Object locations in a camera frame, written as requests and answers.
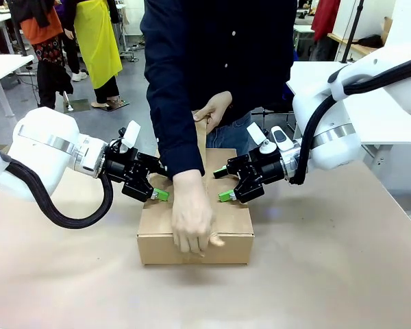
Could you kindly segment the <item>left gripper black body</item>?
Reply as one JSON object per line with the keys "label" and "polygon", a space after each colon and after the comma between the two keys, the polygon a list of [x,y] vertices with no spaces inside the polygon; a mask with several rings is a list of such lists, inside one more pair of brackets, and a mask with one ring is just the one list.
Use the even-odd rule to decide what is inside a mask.
{"label": "left gripper black body", "polygon": [[104,176],[107,180],[116,183],[124,183],[130,187],[133,181],[130,170],[136,159],[138,150],[135,147],[127,147],[121,139],[112,140],[104,153]]}

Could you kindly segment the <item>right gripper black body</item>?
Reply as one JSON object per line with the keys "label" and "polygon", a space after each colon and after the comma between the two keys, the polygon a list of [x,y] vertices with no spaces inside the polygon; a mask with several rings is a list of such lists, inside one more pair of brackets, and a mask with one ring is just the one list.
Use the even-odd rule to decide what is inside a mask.
{"label": "right gripper black body", "polygon": [[248,174],[244,180],[271,184],[284,179],[282,156],[277,149],[269,154],[262,154],[259,149],[252,149],[248,156]]}

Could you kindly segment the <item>person right hand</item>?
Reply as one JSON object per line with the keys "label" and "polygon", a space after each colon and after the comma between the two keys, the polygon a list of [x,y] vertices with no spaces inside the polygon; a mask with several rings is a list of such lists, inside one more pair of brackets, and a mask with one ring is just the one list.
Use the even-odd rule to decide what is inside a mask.
{"label": "person right hand", "polygon": [[214,212],[200,171],[174,175],[173,193],[173,240],[180,252],[203,256],[209,245],[224,246],[214,231]]}

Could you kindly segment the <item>person left hand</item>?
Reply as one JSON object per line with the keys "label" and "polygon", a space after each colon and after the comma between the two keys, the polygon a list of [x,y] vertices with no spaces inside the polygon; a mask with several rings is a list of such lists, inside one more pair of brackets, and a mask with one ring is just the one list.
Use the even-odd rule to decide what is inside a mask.
{"label": "person left hand", "polygon": [[206,134],[209,134],[221,122],[227,108],[232,104],[232,94],[229,91],[218,93],[210,98],[208,103],[193,114],[196,122],[206,120]]}

